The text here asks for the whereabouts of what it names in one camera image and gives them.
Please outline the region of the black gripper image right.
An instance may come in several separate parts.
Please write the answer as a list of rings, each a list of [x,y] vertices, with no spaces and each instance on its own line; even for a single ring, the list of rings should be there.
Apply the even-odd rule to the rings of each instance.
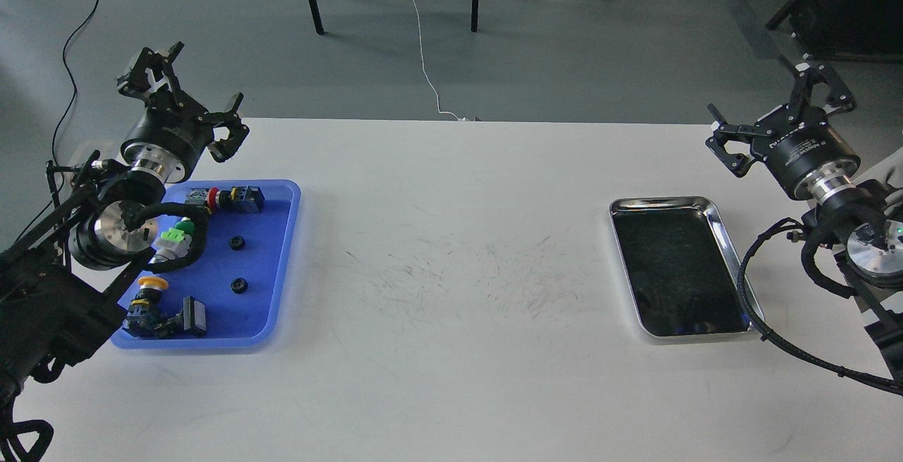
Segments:
[[[801,186],[810,173],[825,164],[839,164],[851,176],[861,166],[861,158],[827,123],[827,118],[855,111],[858,103],[825,61],[792,64],[786,59],[784,66],[794,77],[786,107],[777,107],[750,126],[729,124],[710,103],[713,127],[705,146],[733,176],[747,175],[754,162],[762,161],[790,199],[810,200],[815,195]],[[755,154],[731,153],[726,148],[729,142],[737,142],[752,152],[754,141]]]

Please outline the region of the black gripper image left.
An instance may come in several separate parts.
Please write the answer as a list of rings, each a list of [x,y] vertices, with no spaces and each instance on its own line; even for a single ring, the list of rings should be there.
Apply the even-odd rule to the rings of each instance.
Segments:
[[[239,115],[244,93],[237,92],[226,111],[220,112],[209,112],[190,96],[185,98],[172,68],[183,48],[182,41],[165,54],[145,47],[116,79],[120,95],[145,103],[144,115],[121,145],[121,156],[135,165],[148,148],[164,152],[169,160],[165,183],[189,179],[204,148],[216,163],[232,159],[250,133]],[[215,138],[215,131],[223,128],[228,131],[226,137]]]

